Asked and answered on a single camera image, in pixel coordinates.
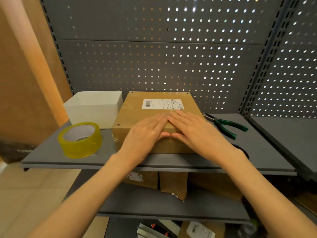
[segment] pliers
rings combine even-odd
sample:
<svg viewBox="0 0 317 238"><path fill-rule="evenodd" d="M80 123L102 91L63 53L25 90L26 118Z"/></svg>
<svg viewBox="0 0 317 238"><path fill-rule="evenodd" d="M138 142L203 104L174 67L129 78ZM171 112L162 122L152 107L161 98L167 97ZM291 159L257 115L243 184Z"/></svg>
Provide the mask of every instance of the pliers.
<svg viewBox="0 0 317 238"><path fill-rule="evenodd" d="M223 133L224 135L226 135L227 137L235 140L237 135L230 132L229 130L227 130L226 128L223 127L223 125L229 125L235 128L238 128L242 131L248 131L248 127L243 126L242 124L233 122L233 121L229 121L229 120L224 120L224 119L217 119L216 117L210 115L210 114L203 114L203 116L205 117L205 119L214 122L214 124L216 125L216 127L219 129L219 131L221 133Z"/></svg>

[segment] packing tape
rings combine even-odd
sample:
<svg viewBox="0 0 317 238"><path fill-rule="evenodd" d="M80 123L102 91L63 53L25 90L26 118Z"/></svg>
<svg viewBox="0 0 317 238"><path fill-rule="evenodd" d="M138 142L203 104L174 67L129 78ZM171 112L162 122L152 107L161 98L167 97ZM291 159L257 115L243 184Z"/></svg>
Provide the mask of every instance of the packing tape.
<svg viewBox="0 0 317 238"><path fill-rule="evenodd" d="M92 155L102 143L98 124L91 122L69 126L59 133L57 139L65 155L72 159Z"/></svg>

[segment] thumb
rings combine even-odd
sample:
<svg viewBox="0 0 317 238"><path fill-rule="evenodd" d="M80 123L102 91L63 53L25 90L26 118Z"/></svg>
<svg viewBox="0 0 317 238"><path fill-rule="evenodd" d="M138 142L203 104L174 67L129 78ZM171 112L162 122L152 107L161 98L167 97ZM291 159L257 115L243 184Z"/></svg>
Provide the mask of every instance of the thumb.
<svg viewBox="0 0 317 238"><path fill-rule="evenodd" d="M182 135L182 134L179 134L179 133L173 133L172 134L172 137L175 138L175 139L178 139L180 141L182 141L184 144L186 144L189 148L191 148L192 144L191 142L189 141L189 139L185 136L185 135Z"/></svg>
<svg viewBox="0 0 317 238"><path fill-rule="evenodd" d="M171 136L170 133L161 132L157 140L160 140L161 138L165 138L165 137L170 137L170 136Z"/></svg>

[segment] floor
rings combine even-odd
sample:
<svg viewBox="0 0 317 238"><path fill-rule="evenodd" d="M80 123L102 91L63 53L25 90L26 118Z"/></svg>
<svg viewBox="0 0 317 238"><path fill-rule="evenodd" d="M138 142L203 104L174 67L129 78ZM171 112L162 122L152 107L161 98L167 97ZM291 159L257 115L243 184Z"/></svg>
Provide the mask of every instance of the floor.
<svg viewBox="0 0 317 238"><path fill-rule="evenodd" d="M9 164L0 173L0 238L25 237L61 204L79 169L29 169ZM104 237L108 217L96 217L84 238Z"/></svg>

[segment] white plastic container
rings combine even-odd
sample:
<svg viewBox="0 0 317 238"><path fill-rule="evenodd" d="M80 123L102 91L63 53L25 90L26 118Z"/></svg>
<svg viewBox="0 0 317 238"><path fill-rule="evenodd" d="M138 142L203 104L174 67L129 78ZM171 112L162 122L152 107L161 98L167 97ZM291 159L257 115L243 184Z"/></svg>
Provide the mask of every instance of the white plastic container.
<svg viewBox="0 0 317 238"><path fill-rule="evenodd" d="M93 122L111 128L123 104L121 91L78 92L64 107L72 124Z"/></svg>

